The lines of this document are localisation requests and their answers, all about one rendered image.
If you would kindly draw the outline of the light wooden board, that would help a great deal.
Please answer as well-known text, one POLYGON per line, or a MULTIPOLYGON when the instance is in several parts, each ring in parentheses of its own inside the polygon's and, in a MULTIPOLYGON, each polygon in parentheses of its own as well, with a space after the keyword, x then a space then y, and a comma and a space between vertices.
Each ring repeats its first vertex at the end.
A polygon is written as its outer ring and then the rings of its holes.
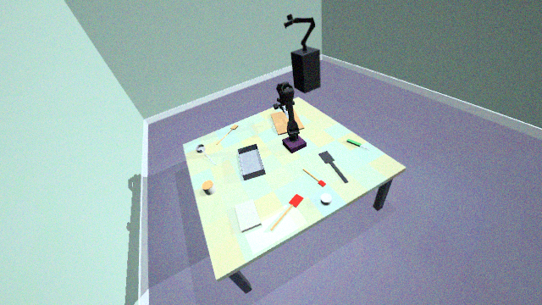
MULTIPOLYGON (((305 129, 305 127, 302 124, 301 120, 299 119, 295 109, 293 109, 293 110, 294 110, 295 121, 298 124, 299 130, 305 129)), ((284 114, 284 112, 280 111, 280 112, 277 112, 277 113, 273 113, 273 114, 271 114, 271 117, 272 117, 272 120, 274 122, 274 126, 275 126, 275 128, 277 130, 278 135, 286 134, 287 133, 286 128, 288 126, 287 122, 289 120, 286 118, 286 115, 284 114)))

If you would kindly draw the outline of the red spatula with wooden handle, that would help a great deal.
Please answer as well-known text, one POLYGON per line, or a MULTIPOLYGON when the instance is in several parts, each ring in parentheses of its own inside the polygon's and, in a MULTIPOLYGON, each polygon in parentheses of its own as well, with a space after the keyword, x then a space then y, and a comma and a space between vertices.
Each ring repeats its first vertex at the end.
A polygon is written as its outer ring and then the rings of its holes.
POLYGON ((285 211, 285 213, 280 217, 280 219, 276 222, 276 224, 271 228, 273 230, 275 226, 284 218, 284 216, 290 211, 290 209, 294 206, 295 208, 301 203, 301 201, 304 198, 295 194, 295 196, 289 201, 290 207, 285 211))

